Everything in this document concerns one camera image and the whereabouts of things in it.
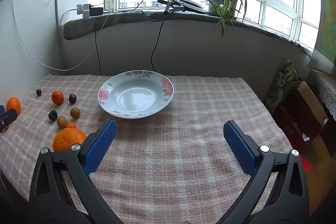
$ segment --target silver screw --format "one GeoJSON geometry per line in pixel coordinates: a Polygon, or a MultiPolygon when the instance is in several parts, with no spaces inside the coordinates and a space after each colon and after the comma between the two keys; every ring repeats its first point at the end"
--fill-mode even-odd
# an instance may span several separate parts
{"type": "Polygon", "coordinates": [[[79,144],[74,144],[73,146],[71,146],[71,150],[73,150],[73,151],[77,151],[80,148],[81,148],[81,146],[79,144]]]}
{"type": "Polygon", "coordinates": [[[268,152],[269,147],[267,145],[262,145],[262,146],[260,146],[260,150],[263,151],[263,152],[268,152]]]}
{"type": "Polygon", "coordinates": [[[299,155],[299,152],[298,152],[297,150],[293,149],[293,150],[292,150],[292,154],[293,154],[294,156],[298,156],[298,155],[299,155]]]}
{"type": "Polygon", "coordinates": [[[48,148],[44,147],[41,149],[41,154],[45,154],[48,152],[48,148]]]}

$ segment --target green curtain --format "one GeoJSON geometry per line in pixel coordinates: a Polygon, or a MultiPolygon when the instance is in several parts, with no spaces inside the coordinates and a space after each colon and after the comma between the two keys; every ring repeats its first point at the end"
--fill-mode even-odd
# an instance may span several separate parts
{"type": "Polygon", "coordinates": [[[308,67],[336,79],[336,0],[321,0],[320,28],[308,67]]]}

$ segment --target black plant pot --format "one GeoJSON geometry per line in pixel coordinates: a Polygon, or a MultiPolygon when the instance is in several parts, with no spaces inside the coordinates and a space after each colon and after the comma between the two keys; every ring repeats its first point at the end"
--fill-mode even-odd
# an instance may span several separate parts
{"type": "MultiPolygon", "coordinates": [[[[218,5],[221,3],[220,0],[211,0],[211,1],[218,4],[218,5]]],[[[236,9],[236,6],[237,6],[237,2],[232,6],[232,9],[236,9]]],[[[216,10],[213,8],[211,2],[209,2],[209,11],[207,12],[207,15],[218,17],[218,15],[216,13],[216,10]]]]}

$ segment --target tablecloth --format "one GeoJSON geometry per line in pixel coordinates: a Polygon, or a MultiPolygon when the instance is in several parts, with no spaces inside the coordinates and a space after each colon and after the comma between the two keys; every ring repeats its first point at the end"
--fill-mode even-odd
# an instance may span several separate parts
{"type": "MultiPolygon", "coordinates": [[[[175,94],[157,114],[137,120],[115,118],[117,135],[96,173],[90,175],[107,204],[125,223],[215,223],[233,204],[250,176],[242,172],[223,138],[223,125],[234,120],[258,145],[276,152],[291,146],[262,102],[241,79],[168,76],[175,94]]],[[[48,75],[21,102],[22,111],[1,134],[0,169],[27,200],[41,148],[52,148],[59,131],[48,119],[55,109],[69,121],[70,109],[79,107],[75,123],[85,134],[95,132],[111,117],[97,101],[109,76],[48,75]],[[65,101],[50,99],[60,90],[65,101]],[[71,105],[70,93],[77,96],[71,105]]],[[[85,211],[65,174],[79,210],[85,211]]],[[[266,202],[266,188],[257,209],[266,202]]]]}

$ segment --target plate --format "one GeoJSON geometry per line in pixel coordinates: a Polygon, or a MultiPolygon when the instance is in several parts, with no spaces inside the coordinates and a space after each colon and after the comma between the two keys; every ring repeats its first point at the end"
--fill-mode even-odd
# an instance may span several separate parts
{"type": "Polygon", "coordinates": [[[113,76],[99,89],[98,102],[107,113],[139,119],[165,108],[174,95],[171,81],[153,71],[132,70],[113,76]]]}

